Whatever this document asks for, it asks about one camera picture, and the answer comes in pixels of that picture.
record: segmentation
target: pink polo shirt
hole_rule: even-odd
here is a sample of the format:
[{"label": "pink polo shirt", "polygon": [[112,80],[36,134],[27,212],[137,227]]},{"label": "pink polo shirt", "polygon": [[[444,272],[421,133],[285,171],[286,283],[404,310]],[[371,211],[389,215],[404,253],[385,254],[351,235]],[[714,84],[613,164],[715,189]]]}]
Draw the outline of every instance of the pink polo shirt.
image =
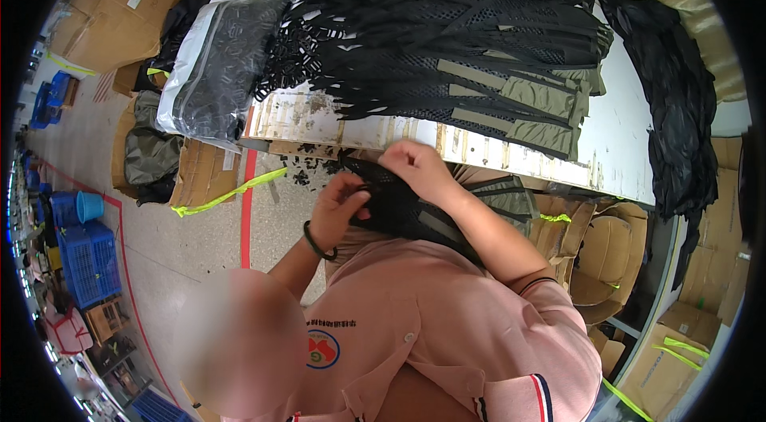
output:
[{"label": "pink polo shirt", "polygon": [[483,421],[584,420],[601,380],[557,283],[518,295],[427,241],[366,246],[332,275],[306,325],[300,388],[255,420],[372,422],[405,362]]}]

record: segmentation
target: yellow strap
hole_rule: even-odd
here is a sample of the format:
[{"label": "yellow strap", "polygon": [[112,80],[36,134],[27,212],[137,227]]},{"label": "yellow strap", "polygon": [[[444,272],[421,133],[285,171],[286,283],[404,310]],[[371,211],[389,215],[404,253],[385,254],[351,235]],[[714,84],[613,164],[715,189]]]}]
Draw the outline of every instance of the yellow strap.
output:
[{"label": "yellow strap", "polygon": [[556,221],[566,221],[568,223],[571,223],[572,220],[567,215],[558,215],[558,216],[548,216],[548,215],[540,215],[542,219],[545,219],[546,221],[550,221],[551,223],[555,223]]},{"label": "yellow strap", "polygon": [[685,342],[676,341],[675,339],[672,339],[670,337],[665,337],[665,345],[671,345],[674,347],[681,347],[686,349],[687,351],[692,351],[695,354],[697,354],[699,357],[704,358],[705,360],[710,357],[710,353],[706,352],[702,349],[697,349],[693,345],[686,344]]},{"label": "yellow strap", "polygon": [[58,66],[62,67],[64,70],[77,71],[78,73],[85,73],[85,74],[91,75],[91,76],[96,74],[96,72],[93,71],[93,70],[86,70],[85,68],[73,67],[72,65],[68,65],[68,64],[64,63],[63,61],[59,61],[56,58],[52,57],[50,52],[48,52],[47,55],[45,55],[45,57],[48,60],[53,60]]},{"label": "yellow strap", "polygon": [[165,70],[160,70],[159,68],[147,68],[146,69],[146,75],[154,74],[154,73],[164,73],[167,78],[170,77],[170,73],[168,73]]},{"label": "yellow strap", "polygon": [[611,390],[612,394],[618,396],[618,398],[620,398],[620,400],[622,400],[625,405],[627,405],[631,410],[633,410],[633,412],[641,416],[644,420],[646,420],[646,422],[654,422],[654,420],[652,420],[652,417],[649,417],[648,415],[646,415],[646,413],[643,410],[641,410],[636,404],[634,404],[631,399],[627,398],[627,395],[620,392],[620,389],[617,389],[612,384],[610,384],[609,381],[607,381],[607,379],[601,378],[601,381],[604,382],[604,385],[607,386],[607,389]]},{"label": "yellow strap", "polygon": [[682,356],[678,352],[671,351],[670,349],[666,348],[664,345],[652,344],[652,349],[661,349],[661,350],[667,352],[668,354],[672,355],[676,359],[682,361],[684,364],[688,365],[690,368],[692,368],[692,369],[694,369],[696,371],[702,370],[702,368],[703,368],[701,365],[695,364],[694,362],[688,360],[687,358],[685,358],[684,356]]},{"label": "yellow strap", "polygon": [[262,185],[263,183],[272,181],[273,179],[277,179],[283,174],[285,174],[286,172],[287,172],[287,168],[279,168],[275,171],[268,172],[265,175],[258,176],[257,178],[252,178],[250,181],[244,183],[244,185],[238,187],[237,189],[229,191],[223,196],[216,197],[216,199],[214,199],[213,201],[209,201],[202,206],[193,207],[191,209],[189,209],[186,206],[181,206],[181,207],[171,207],[171,209],[177,212],[178,216],[180,217],[184,217],[186,215],[196,215],[197,213],[207,211],[211,207],[226,201],[229,197],[232,197],[233,195],[236,195],[237,193],[244,193],[251,187]]}]

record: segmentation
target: white table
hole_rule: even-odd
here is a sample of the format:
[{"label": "white table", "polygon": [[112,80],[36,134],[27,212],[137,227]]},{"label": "white table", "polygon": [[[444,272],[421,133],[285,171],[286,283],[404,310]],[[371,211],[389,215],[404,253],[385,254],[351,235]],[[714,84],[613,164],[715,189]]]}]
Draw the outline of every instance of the white table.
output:
[{"label": "white table", "polygon": [[[600,9],[595,13],[606,21]],[[607,94],[591,97],[582,125],[578,161],[552,159],[513,143],[442,123],[398,116],[338,121],[337,103],[310,94],[307,85],[253,102],[244,138],[361,149],[385,149],[400,138],[434,146],[445,161],[501,169],[654,205],[648,133],[651,116],[638,75],[615,34],[602,62]]]}]

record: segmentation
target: hand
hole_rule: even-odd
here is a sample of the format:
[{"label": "hand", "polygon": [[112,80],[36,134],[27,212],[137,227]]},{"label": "hand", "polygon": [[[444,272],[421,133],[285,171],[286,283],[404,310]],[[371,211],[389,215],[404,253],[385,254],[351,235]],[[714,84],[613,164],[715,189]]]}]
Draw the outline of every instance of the hand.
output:
[{"label": "hand", "polygon": [[365,182],[357,175],[338,173],[316,198],[309,233],[316,245],[326,253],[340,243],[353,215],[359,219],[370,217],[370,211],[362,207],[369,201],[370,193],[357,191],[363,184]]},{"label": "hand", "polygon": [[389,146],[378,164],[404,179],[418,196],[438,207],[463,191],[436,149],[413,140],[400,140]]}]

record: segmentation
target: blue plastic crate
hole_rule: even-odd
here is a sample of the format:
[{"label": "blue plastic crate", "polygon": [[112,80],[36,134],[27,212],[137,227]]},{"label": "blue plastic crate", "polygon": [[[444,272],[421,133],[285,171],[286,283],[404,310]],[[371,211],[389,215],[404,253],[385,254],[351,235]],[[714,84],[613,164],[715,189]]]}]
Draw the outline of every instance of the blue plastic crate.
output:
[{"label": "blue plastic crate", "polygon": [[51,80],[50,96],[48,96],[46,102],[48,106],[61,106],[63,104],[63,99],[67,96],[67,86],[69,85],[69,80],[71,78],[72,75],[65,71],[59,71],[53,76],[53,79]]},{"label": "blue plastic crate", "polygon": [[77,226],[77,193],[57,191],[51,195],[51,211],[53,212],[53,225],[56,228]]},{"label": "blue plastic crate", "polygon": [[194,419],[177,408],[171,402],[167,402],[154,390],[146,390],[133,403],[133,409],[149,422],[192,422]]},{"label": "blue plastic crate", "polygon": [[45,221],[45,211],[43,211],[43,198],[38,197],[38,221]]},{"label": "blue plastic crate", "polygon": [[120,292],[120,268],[112,231],[98,221],[57,231],[63,276],[81,309]]},{"label": "blue plastic crate", "polygon": [[64,272],[69,292],[76,296],[77,307],[83,309],[106,295],[101,295],[97,272],[93,267],[93,247],[91,238],[82,226],[69,226],[59,230],[64,241],[66,257],[61,258],[61,265],[68,266]]},{"label": "blue plastic crate", "polygon": [[120,269],[117,266],[114,233],[99,221],[88,221],[84,227],[93,245],[93,268],[98,274],[99,289],[102,294],[116,293],[122,289],[122,284]]},{"label": "blue plastic crate", "polygon": [[37,191],[40,188],[40,173],[30,169],[27,171],[27,189]]},{"label": "blue plastic crate", "polygon": [[51,114],[47,111],[47,99],[51,91],[50,83],[43,83],[38,89],[38,95],[34,98],[34,109],[29,127],[35,130],[43,130],[50,122]]}]

